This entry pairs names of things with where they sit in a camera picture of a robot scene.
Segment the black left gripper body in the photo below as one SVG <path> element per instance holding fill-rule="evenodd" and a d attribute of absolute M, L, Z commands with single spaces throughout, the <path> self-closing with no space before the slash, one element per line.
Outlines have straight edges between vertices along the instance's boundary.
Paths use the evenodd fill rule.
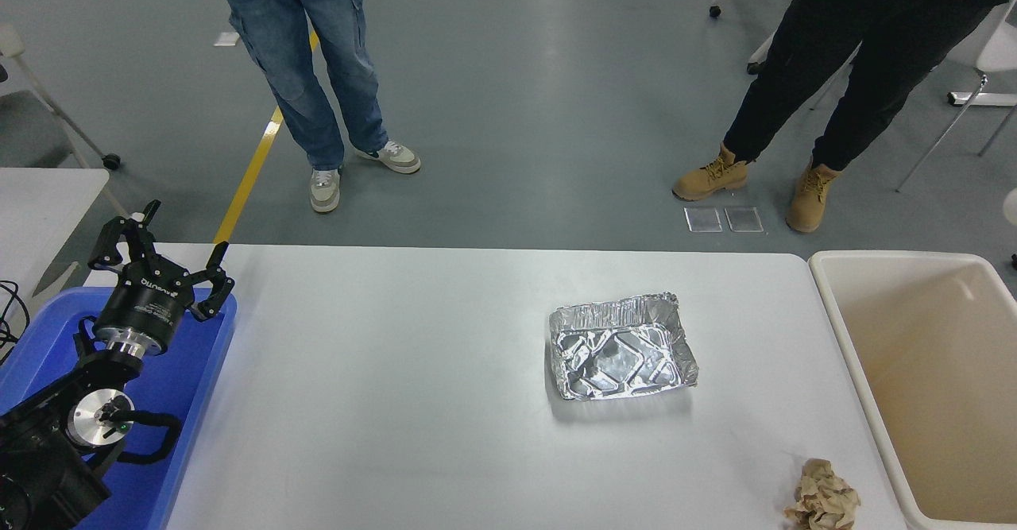
<path fill-rule="evenodd" d="M 107 345 L 130 344 L 146 353 L 164 353 L 193 302 L 193 287 L 174 288 L 170 280 L 123 274 L 92 325 L 92 334 Z"/>

